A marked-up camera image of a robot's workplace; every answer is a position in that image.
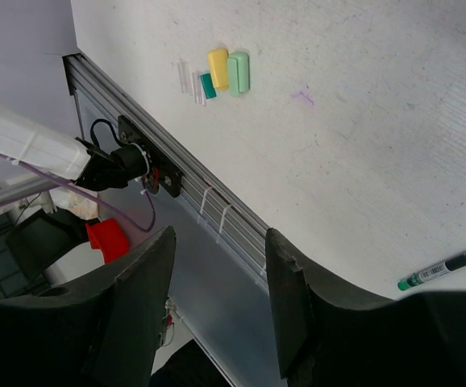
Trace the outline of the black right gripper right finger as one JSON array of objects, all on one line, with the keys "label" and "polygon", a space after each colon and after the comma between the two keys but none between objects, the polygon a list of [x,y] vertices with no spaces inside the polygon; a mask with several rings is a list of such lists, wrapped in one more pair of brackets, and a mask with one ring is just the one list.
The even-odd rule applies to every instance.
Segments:
[{"label": "black right gripper right finger", "polygon": [[466,291],[394,301],[265,236],[281,378],[290,386],[466,386]]}]

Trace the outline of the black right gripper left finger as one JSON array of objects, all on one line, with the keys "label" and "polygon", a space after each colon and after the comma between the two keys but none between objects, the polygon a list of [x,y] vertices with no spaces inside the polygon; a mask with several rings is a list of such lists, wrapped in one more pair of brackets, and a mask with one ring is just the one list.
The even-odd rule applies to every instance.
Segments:
[{"label": "black right gripper left finger", "polygon": [[39,295],[0,300],[0,386],[146,386],[173,273],[166,227]]}]

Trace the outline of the green capped thin pen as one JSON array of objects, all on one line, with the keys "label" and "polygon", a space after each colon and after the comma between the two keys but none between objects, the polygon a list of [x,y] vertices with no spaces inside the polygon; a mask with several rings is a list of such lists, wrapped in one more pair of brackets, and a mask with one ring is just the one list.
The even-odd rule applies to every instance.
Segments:
[{"label": "green capped thin pen", "polygon": [[407,278],[400,280],[397,283],[397,288],[400,291],[406,291],[465,267],[466,253],[411,274]]}]

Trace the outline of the clear pen cap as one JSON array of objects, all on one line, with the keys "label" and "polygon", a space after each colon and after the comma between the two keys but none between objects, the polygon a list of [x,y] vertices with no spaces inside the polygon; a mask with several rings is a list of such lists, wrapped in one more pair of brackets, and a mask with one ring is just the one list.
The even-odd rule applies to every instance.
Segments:
[{"label": "clear pen cap", "polygon": [[192,88],[191,88],[191,82],[190,82],[188,63],[180,59],[179,62],[177,63],[177,70],[178,70],[181,92],[183,94],[191,95]]},{"label": "clear pen cap", "polygon": [[193,97],[196,104],[206,106],[206,95],[202,87],[202,81],[199,72],[192,73]]}]

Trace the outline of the teal pen cap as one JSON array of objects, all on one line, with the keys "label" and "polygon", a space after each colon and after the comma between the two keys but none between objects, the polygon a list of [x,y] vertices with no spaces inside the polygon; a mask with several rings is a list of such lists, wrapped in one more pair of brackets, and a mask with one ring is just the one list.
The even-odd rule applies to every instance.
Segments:
[{"label": "teal pen cap", "polygon": [[202,91],[204,93],[205,99],[213,99],[217,97],[215,87],[212,82],[210,73],[202,73],[200,76],[200,81],[202,85]]}]

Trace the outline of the green highlighter cap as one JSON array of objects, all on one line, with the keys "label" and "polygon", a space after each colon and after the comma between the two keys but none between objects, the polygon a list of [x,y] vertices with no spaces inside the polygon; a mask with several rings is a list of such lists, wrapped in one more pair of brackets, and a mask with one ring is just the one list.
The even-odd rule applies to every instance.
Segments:
[{"label": "green highlighter cap", "polygon": [[250,90],[250,64],[246,52],[233,52],[227,58],[227,75],[229,92],[238,97]]}]

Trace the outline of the yellow highlighter cap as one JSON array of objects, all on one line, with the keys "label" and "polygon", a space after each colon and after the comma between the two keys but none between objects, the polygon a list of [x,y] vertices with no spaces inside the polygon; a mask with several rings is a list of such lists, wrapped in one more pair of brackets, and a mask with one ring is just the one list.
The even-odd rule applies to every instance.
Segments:
[{"label": "yellow highlighter cap", "polygon": [[224,91],[229,86],[227,72],[228,51],[225,48],[216,48],[207,53],[212,84],[215,89]]}]

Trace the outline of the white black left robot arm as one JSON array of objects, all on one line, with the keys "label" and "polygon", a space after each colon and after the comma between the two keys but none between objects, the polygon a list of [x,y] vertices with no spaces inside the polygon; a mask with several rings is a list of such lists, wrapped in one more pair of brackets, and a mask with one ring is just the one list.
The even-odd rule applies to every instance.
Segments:
[{"label": "white black left robot arm", "polygon": [[69,138],[0,106],[0,157],[14,165],[39,169],[94,192],[122,189],[149,174],[148,152],[138,144],[118,142],[107,153],[96,137]]}]

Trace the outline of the red object beyond table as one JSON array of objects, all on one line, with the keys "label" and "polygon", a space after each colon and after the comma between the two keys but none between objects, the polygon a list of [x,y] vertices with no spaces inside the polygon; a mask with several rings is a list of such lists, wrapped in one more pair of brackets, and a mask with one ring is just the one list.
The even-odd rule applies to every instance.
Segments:
[{"label": "red object beyond table", "polygon": [[102,253],[105,264],[117,260],[130,251],[129,240],[114,218],[98,223],[87,223],[85,228],[90,247]]}]

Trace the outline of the aluminium table edge rail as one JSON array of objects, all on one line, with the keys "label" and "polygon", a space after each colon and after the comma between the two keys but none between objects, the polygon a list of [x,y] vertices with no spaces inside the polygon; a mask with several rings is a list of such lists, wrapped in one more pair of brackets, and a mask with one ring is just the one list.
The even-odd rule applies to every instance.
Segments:
[{"label": "aluminium table edge rail", "polygon": [[265,275],[266,224],[90,59],[66,56],[81,132],[107,151],[137,143],[153,171],[147,188],[110,189],[132,241],[135,229],[171,226],[177,251],[169,308],[233,386],[280,386]]}]

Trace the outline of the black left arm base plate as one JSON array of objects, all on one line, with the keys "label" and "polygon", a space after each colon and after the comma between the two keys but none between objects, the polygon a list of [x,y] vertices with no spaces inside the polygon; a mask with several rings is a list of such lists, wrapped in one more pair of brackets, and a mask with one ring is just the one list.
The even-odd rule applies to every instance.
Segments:
[{"label": "black left arm base plate", "polygon": [[118,126],[123,142],[138,144],[147,153],[152,183],[157,181],[157,187],[163,187],[172,198],[179,197],[184,176],[180,168],[125,115],[118,117]]}]

